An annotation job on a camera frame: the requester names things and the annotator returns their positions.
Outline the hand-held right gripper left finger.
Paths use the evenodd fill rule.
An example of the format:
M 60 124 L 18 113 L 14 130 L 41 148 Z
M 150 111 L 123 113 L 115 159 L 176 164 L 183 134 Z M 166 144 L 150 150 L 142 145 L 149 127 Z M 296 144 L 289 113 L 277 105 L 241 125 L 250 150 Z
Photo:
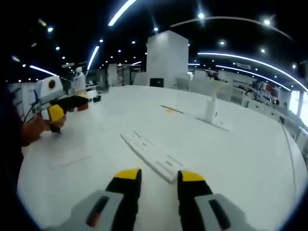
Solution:
M 64 223 L 47 231 L 132 231 L 138 213 L 142 171 L 116 173 L 104 191 L 98 190 L 75 205 Z

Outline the person's left hand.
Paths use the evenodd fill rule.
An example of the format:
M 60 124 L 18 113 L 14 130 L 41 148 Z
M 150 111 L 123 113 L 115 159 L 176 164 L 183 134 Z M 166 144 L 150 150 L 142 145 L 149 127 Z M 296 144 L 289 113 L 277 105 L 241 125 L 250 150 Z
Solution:
M 44 120 L 41 115 L 35 116 L 33 120 L 33 137 L 34 139 L 40 138 L 41 133 L 44 131 L 59 131 L 60 128 L 64 126 L 64 123 L 66 122 L 66 117 L 62 117 L 59 120 L 56 121 L 47 121 Z

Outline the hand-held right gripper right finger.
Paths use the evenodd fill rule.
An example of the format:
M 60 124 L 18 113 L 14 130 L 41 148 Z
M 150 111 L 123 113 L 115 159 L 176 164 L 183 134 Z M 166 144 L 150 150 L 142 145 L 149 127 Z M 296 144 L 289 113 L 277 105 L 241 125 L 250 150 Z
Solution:
M 204 177 L 179 170 L 179 216 L 184 231 L 255 231 L 244 212 L 224 195 L 213 193 Z

